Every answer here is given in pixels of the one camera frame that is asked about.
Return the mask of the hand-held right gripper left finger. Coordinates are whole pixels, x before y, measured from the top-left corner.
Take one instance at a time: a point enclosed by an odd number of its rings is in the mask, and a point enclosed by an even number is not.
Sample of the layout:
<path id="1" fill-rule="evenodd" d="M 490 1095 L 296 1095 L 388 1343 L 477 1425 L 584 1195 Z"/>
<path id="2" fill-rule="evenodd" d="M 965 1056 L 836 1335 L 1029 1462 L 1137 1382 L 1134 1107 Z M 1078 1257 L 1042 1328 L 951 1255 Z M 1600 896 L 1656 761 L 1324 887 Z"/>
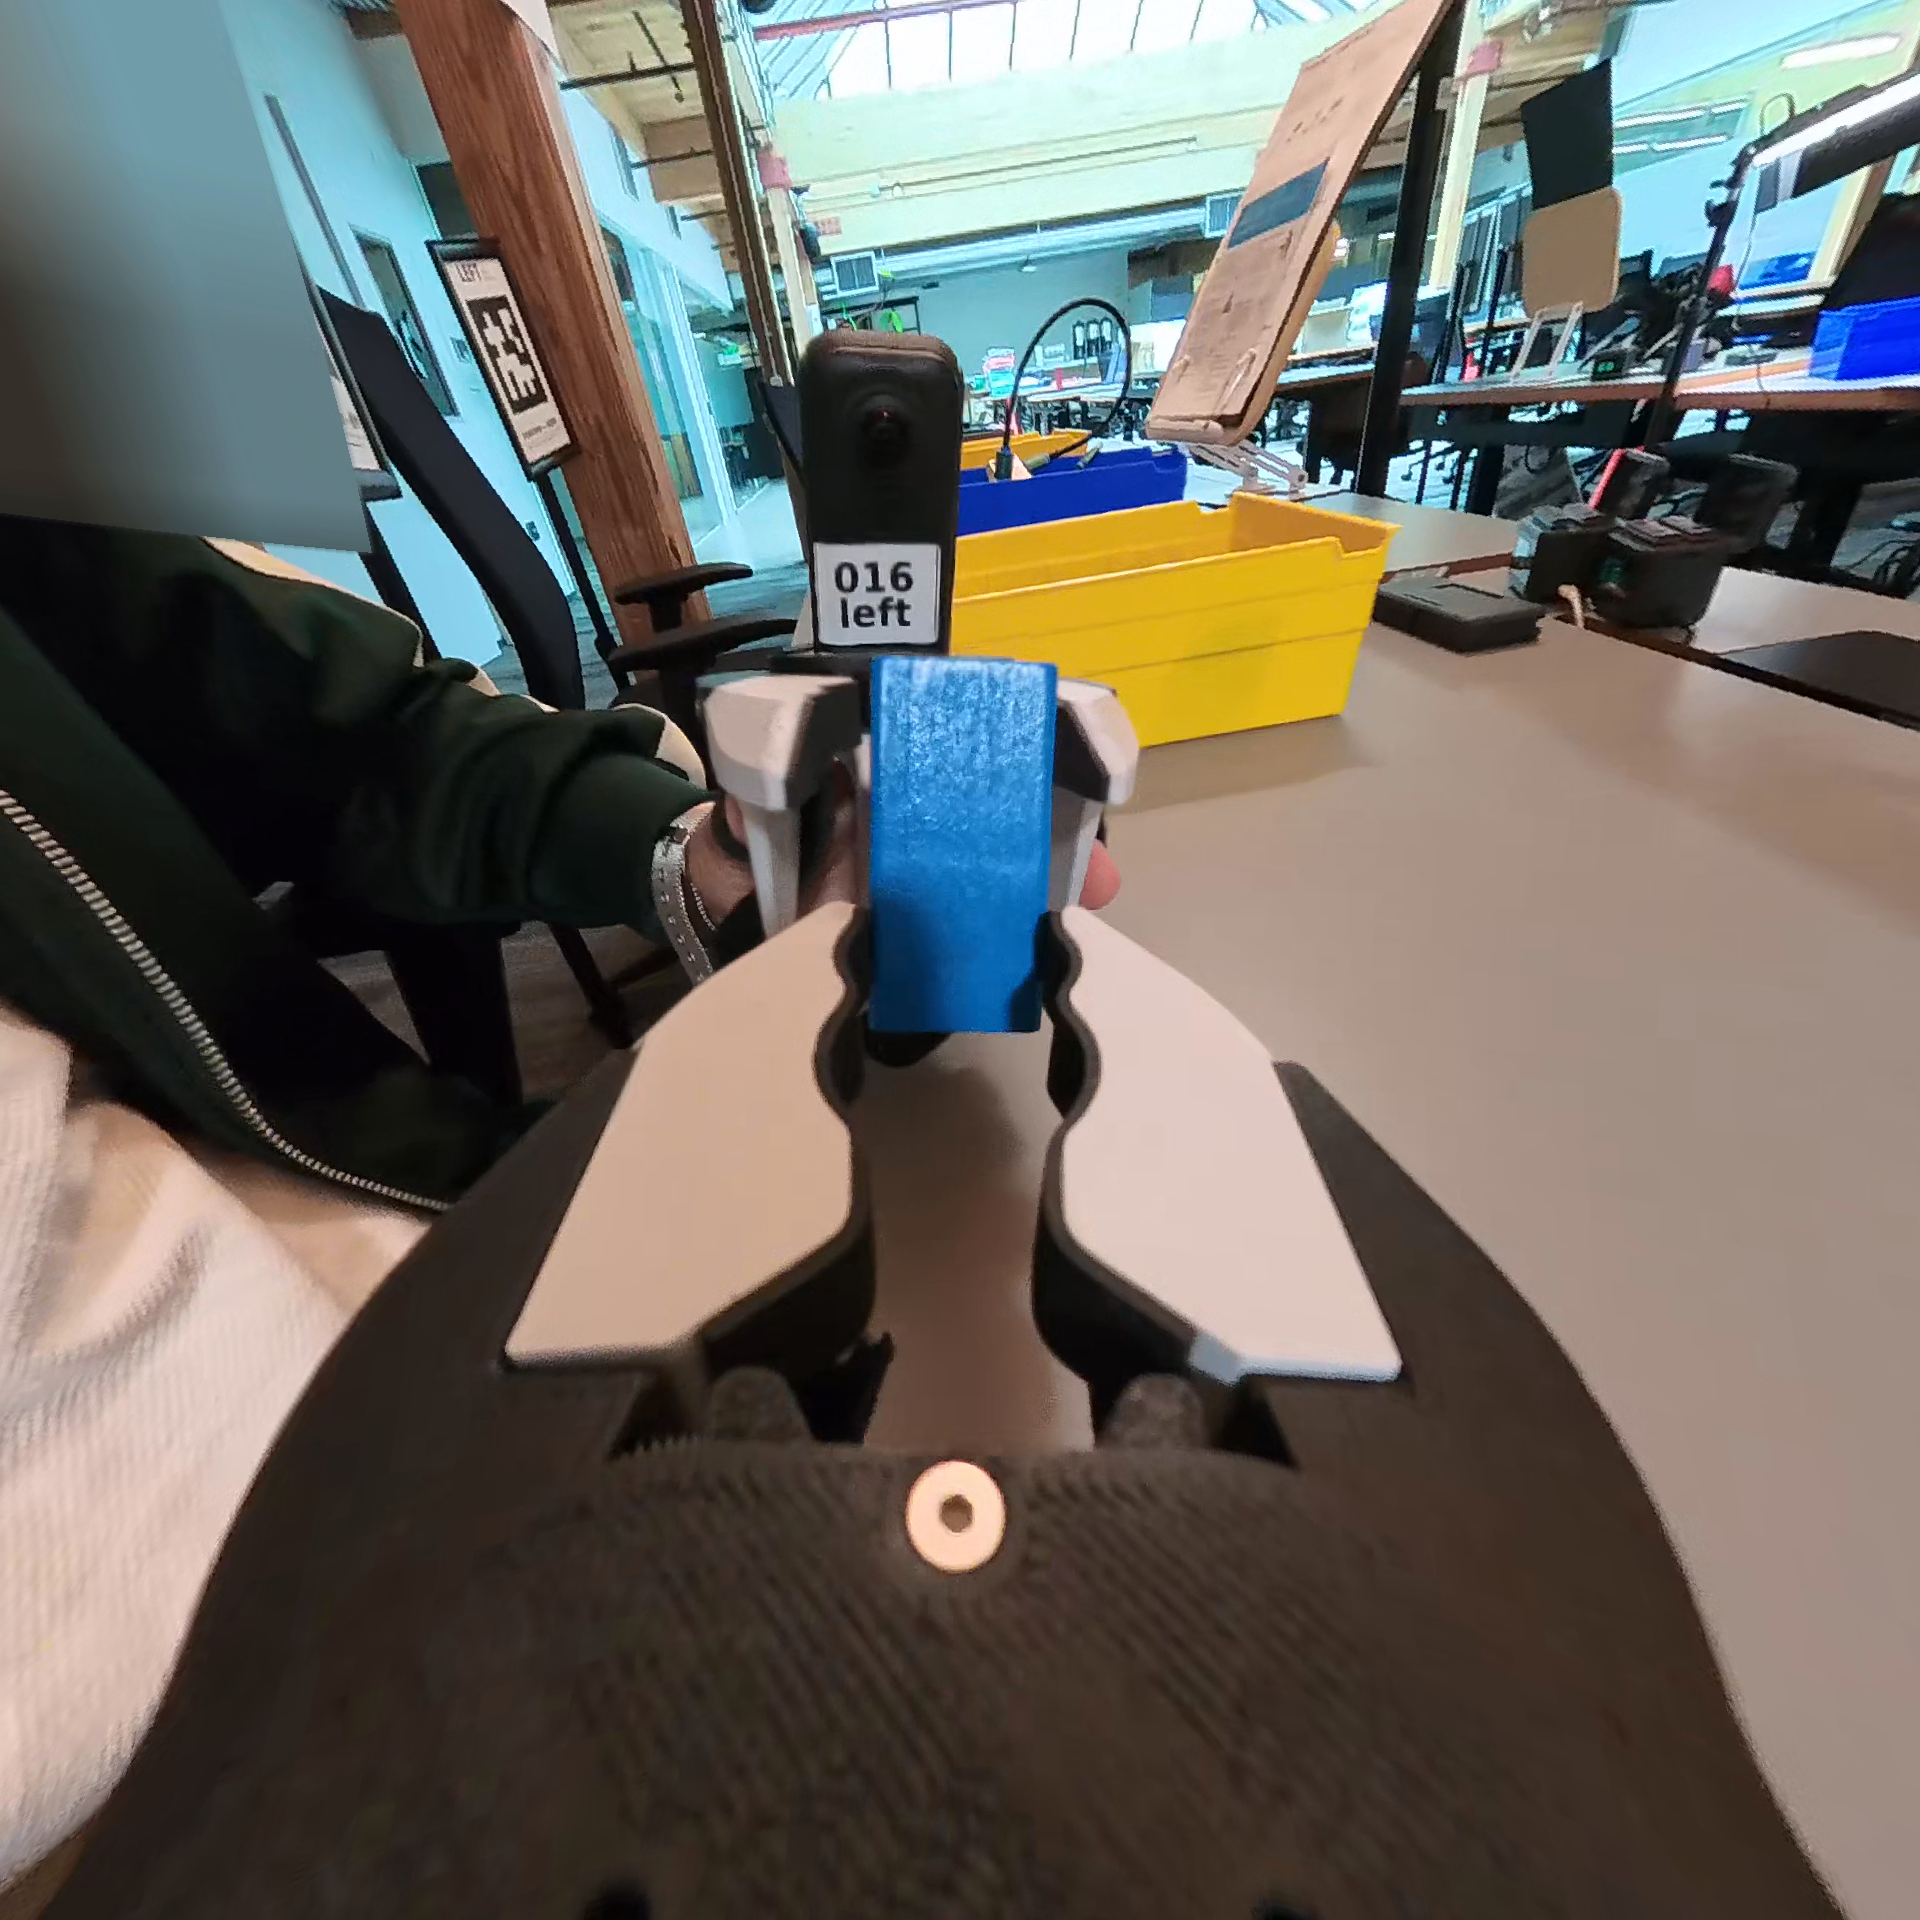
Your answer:
<path id="1" fill-rule="evenodd" d="M 868 1435 L 866 970 L 862 911 L 824 903 L 653 1025 L 506 1333 L 510 1376 L 637 1376 L 690 1430 L 759 1369 L 815 1439 Z"/>

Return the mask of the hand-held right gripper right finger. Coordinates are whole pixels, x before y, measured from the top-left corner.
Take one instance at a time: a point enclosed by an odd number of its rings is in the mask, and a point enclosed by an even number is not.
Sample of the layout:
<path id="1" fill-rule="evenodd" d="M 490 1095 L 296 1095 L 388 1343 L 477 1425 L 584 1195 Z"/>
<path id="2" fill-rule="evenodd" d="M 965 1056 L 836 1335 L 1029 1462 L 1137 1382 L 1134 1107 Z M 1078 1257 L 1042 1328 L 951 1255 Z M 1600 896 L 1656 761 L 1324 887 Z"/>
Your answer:
<path id="1" fill-rule="evenodd" d="M 1030 1315 L 1095 1434 L 1149 1379 L 1209 1442 L 1254 1442 L 1269 1383 L 1391 1385 L 1404 1357 L 1260 1038 L 1086 909 L 1045 927 L 1057 1130 Z"/>

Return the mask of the blue rectangular block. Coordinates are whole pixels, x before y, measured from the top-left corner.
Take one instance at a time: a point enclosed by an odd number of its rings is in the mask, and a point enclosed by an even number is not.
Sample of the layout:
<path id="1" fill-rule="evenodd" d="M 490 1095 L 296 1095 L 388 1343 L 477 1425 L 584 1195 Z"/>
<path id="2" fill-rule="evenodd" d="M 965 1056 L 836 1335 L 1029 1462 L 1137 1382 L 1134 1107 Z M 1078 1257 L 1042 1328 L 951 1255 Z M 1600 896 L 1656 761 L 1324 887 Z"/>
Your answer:
<path id="1" fill-rule="evenodd" d="M 870 1031 L 1039 1027 L 1057 681 L 1046 663 L 870 667 Z"/>

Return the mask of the person's left forearm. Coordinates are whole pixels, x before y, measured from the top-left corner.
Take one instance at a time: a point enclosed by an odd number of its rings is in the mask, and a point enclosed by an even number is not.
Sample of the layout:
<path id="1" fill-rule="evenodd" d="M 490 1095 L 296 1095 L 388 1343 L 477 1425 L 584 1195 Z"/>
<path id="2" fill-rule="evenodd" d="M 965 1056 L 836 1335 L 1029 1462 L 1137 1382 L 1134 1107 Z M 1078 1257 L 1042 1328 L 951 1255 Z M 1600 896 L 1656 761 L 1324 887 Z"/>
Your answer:
<path id="1" fill-rule="evenodd" d="M 636 709 L 544 711 L 413 667 L 327 735 L 333 864 L 418 923 L 641 929 L 666 829 L 710 801 Z"/>

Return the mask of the grey desk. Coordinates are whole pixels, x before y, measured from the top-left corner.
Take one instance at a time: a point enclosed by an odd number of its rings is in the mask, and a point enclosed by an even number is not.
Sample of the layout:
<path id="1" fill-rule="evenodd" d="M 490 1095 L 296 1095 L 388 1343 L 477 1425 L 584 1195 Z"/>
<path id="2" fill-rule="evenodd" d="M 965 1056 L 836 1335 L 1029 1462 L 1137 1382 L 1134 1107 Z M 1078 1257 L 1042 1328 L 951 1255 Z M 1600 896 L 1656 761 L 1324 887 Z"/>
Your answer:
<path id="1" fill-rule="evenodd" d="M 1546 625 L 1158 749 L 1111 923 L 1304 1065 L 1639 1462 L 1850 1915 L 1914 1915 L 1914 731 Z"/>

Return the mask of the black desk mat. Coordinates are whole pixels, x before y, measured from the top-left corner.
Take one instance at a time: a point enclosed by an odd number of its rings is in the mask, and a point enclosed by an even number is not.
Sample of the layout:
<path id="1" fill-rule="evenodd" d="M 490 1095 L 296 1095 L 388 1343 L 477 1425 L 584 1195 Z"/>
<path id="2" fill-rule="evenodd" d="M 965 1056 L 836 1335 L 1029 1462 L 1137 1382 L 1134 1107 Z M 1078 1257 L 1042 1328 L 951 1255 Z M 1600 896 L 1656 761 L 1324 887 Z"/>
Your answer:
<path id="1" fill-rule="evenodd" d="M 1917 640 L 1845 632 L 1730 650 L 1716 671 L 1847 714 L 1917 731 Z"/>

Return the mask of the person's left hand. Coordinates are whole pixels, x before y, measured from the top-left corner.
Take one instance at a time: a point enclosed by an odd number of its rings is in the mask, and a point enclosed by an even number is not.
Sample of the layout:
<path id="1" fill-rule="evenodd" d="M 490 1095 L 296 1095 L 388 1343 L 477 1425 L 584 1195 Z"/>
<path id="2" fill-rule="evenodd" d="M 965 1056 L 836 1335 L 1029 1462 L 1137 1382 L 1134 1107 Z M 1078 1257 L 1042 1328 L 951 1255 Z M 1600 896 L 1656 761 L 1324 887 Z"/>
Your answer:
<path id="1" fill-rule="evenodd" d="M 752 863 L 730 801 L 712 802 L 688 843 L 688 898 L 712 971 L 761 944 Z"/>

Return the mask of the blue plastic bin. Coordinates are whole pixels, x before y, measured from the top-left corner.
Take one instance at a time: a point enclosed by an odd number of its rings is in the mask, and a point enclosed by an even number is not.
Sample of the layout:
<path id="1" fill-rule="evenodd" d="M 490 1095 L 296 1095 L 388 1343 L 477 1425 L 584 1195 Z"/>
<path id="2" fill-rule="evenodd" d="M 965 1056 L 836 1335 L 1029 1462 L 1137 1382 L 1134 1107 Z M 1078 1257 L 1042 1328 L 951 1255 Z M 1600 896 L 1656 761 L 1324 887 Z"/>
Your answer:
<path id="1" fill-rule="evenodd" d="M 1917 296 L 1831 305 L 1815 320 L 1808 375 L 1831 382 L 1917 378 Z"/>
<path id="2" fill-rule="evenodd" d="M 1064 455 L 1042 469 L 965 469 L 957 487 L 957 535 L 982 537 L 1026 527 L 1087 519 L 1183 502 L 1189 457 L 1180 448 L 1102 448 Z"/>

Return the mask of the black office chair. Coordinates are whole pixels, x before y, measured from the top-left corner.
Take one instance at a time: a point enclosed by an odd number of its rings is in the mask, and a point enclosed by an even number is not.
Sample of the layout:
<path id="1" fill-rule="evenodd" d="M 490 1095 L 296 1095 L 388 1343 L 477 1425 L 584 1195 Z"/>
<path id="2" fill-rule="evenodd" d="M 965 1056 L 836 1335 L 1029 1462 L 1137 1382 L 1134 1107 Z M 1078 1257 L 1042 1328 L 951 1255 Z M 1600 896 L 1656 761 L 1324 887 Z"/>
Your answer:
<path id="1" fill-rule="evenodd" d="M 716 589 L 746 585 L 754 568 L 735 560 L 671 568 L 646 579 L 632 579 L 610 592 L 612 609 L 636 609 L 645 616 L 646 634 L 604 651 L 604 663 L 617 691 L 629 691 L 637 677 L 653 677 L 662 695 L 690 695 L 700 675 L 719 657 L 766 640 L 785 640 L 800 625 L 794 609 L 750 609 L 744 613 L 700 613 Z"/>

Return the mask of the silver wristwatch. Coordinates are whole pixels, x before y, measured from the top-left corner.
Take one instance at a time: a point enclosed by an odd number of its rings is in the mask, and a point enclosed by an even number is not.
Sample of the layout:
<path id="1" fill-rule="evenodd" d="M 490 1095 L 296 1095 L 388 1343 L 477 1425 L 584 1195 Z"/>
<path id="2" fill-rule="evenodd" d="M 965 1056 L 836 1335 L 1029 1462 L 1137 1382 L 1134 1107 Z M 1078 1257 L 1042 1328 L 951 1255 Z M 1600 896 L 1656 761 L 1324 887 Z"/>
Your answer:
<path id="1" fill-rule="evenodd" d="M 710 814 L 710 802 L 688 808 L 656 839 L 648 867 L 656 923 L 690 989 L 708 982 L 721 965 L 718 961 L 718 923 L 688 869 L 688 854 Z"/>

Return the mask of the black framed marker sign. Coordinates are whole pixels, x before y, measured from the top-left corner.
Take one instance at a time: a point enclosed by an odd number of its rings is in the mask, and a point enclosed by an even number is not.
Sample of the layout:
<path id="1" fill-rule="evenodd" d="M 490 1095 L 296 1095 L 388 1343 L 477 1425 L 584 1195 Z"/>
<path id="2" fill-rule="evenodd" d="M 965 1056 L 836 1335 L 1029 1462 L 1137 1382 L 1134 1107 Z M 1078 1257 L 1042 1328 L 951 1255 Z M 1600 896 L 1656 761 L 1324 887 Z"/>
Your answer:
<path id="1" fill-rule="evenodd" d="M 575 455 L 577 441 L 504 259 L 496 243 L 477 237 L 436 238 L 424 249 L 522 477 L 530 483 L 546 480 Z"/>

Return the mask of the black high-back chair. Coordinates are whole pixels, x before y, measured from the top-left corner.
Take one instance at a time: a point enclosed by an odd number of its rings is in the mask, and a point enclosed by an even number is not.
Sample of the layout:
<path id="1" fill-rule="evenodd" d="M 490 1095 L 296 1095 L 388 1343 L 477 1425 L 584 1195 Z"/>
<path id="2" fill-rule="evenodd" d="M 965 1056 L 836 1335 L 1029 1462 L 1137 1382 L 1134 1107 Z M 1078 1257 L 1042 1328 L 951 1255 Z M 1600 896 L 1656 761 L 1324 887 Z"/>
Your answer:
<path id="1" fill-rule="evenodd" d="M 581 639 L 559 579 L 434 407 L 388 326 L 313 287 L 376 443 L 477 581 L 530 698 L 582 711 Z"/>

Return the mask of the cardboard sheet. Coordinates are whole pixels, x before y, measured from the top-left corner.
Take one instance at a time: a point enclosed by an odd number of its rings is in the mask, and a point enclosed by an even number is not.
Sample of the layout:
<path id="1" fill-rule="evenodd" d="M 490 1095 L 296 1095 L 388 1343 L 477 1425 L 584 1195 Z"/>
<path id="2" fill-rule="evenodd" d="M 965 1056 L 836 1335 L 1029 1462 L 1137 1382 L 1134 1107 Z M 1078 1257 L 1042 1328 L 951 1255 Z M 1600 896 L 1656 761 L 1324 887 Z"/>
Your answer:
<path id="1" fill-rule="evenodd" d="M 1302 65 L 1161 375 L 1151 441 L 1230 448 L 1252 434 L 1325 285 L 1337 207 L 1413 94 L 1439 8 L 1386 8 Z"/>

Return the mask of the black pole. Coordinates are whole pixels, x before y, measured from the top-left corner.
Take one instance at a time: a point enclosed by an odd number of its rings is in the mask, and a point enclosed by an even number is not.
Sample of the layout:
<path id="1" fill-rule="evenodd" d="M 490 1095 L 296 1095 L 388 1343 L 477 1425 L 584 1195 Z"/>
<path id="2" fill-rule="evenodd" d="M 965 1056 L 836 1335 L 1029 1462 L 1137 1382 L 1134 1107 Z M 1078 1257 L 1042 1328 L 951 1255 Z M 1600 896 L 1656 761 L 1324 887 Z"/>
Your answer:
<path id="1" fill-rule="evenodd" d="M 1423 285 L 1423 253 L 1442 150 L 1442 86 L 1454 79 L 1463 2 L 1439 8 L 1415 71 L 1407 144 L 1401 165 L 1393 247 L 1386 264 L 1381 338 L 1359 426 L 1352 491 L 1385 497 L 1397 457 L 1410 331 Z"/>

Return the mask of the black flat box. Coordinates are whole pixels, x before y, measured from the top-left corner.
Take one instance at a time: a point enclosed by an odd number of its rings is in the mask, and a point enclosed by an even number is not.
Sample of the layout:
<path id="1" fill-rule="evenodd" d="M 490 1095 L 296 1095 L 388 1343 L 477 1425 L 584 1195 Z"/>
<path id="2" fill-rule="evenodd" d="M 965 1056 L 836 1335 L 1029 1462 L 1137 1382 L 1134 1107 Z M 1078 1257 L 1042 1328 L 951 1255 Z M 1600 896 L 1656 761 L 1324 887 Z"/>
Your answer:
<path id="1" fill-rule="evenodd" d="M 1463 579 L 1393 579 L 1376 592 L 1376 625 L 1452 657 L 1488 657 L 1541 639 L 1545 609 Z"/>

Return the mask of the person's white clothing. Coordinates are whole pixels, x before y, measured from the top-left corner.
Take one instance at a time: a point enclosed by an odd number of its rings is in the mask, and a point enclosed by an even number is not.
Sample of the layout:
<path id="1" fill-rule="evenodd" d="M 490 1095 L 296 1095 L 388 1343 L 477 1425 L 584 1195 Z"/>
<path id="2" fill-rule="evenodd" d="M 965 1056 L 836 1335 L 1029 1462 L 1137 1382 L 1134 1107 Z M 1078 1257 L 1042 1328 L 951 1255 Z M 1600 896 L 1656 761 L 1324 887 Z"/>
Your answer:
<path id="1" fill-rule="evenodd" d="M 260 1458 L 422 1230 L 169 1137 L 4 1008 L 4 1915 L 70 1873 Z"/>

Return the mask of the person's green jacket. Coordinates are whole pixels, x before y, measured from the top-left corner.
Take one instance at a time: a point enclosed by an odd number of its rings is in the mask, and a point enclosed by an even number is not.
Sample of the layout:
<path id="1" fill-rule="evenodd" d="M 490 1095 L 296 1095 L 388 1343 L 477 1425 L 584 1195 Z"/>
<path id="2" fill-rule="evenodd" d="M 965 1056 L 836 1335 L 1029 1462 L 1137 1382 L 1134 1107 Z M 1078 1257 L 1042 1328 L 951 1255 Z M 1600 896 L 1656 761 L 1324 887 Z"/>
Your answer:
<path id="1" fill-rule="evenodd" d="M 260 903 L 421 927 L 338 877 L 329 771 L 329 730 L 413 667 L 513 698 L 248 545 L 4 517 L 4 1003 L 165 1125 L 441 1211 L 534 1113 L 412 1051 Z"/>

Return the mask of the black battery charger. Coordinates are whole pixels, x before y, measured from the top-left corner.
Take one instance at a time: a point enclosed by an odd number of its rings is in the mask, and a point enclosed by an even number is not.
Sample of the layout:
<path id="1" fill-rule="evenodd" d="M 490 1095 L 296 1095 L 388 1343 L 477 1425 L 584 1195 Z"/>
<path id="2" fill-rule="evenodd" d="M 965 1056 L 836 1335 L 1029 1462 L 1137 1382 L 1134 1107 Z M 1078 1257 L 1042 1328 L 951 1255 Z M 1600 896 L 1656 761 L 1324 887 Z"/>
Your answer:
<path id="1" fill-rule="evenodd" d="M 1600 551 L 1589 606 L 1621 629 L 1692 629 L 1734 551 L 1730 535 L 1684 514 L 1617 519 Z"/>
<path id="2" fill-rule="evenodd" d="M 1584 502 L 1535 510 L 1519 522 L 1506 589 L 1542 609 L 1561 606 L 1568 590 L 1589 592 L 1613 530 L 1616 517 Z"/>

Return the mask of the wooden book stand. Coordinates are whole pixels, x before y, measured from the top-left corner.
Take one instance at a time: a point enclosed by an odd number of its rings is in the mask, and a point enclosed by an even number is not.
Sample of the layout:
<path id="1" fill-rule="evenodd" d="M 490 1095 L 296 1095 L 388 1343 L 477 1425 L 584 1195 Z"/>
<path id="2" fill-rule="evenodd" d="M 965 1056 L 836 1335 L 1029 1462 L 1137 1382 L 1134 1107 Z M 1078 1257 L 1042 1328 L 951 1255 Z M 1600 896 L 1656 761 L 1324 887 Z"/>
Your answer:
<path id="1" fill-rule="evenodd" d="M 1600 314 L 1617 291 L 1623 205 L 1613 186 L 1561 199 L 1529 214 L 1519 234 L 1519 303 L 1526 331 L 1508 382 L 1529 370 L 1535 341 L 1549 336 L 1542 373 L 1557 378 L 1577 347 L 1584 318 Z"/>

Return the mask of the black monitor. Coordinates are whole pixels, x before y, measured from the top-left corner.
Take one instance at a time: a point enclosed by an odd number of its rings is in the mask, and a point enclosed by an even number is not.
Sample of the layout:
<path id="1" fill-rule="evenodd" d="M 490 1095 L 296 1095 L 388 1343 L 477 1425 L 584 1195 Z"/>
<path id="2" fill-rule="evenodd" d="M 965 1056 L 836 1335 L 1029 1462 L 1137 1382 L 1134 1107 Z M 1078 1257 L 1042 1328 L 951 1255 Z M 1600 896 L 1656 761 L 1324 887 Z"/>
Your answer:
<path id="1" fill-rule="evenodd" d="M 1613 62 L 1558 80 L 1519 111 L 1532 210 L 1546 210 L 1613 186 Z"/>

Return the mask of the black bar lamp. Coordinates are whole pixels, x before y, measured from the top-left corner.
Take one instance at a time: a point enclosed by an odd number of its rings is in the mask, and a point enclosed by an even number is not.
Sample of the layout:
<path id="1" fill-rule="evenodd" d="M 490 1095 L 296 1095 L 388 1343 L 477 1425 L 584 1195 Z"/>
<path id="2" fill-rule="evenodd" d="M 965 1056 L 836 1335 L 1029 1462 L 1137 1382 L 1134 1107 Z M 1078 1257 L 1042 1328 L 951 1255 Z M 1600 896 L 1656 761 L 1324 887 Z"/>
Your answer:
<path id="1" fill-rule="evenodd" d="M 1772 175 L 1777 199 L 1790 201 L 1850 173 L 1895 158 L 1901 150 L 1914 144 L 1914 133 L 1917 65 L 1911 65 L 1895 80 L 1850 88 L 1820 107 L 1798 112 L 1777 129 L 1756 135 L 1740 152 L 1730 175 L 1716 181 L 1708 201 L 1712 243 L 1686 303 L 1677 309 L 1662 389 L 1645 409 L 1641 443 L 1665 441 L 1673 432 L 1677 382 L 1686 370 L 1692 343 L 1704 326 L 1712 277 L 1721 265 L 1749 176 Z"/>

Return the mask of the wooden post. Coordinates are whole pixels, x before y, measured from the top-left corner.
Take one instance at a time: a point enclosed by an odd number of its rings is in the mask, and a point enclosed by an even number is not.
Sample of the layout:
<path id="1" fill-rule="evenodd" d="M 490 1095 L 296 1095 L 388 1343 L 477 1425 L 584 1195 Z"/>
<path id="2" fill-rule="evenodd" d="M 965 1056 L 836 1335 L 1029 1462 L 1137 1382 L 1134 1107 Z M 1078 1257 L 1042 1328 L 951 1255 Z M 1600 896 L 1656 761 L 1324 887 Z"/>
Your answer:
<path id="1" fill-rule="evenodd" d="M 397 2 L 473 225 L 496 243 L 577 443 L 567 491 L 610 590 L 693 565 L 553 58 L 498 2 Z"/>

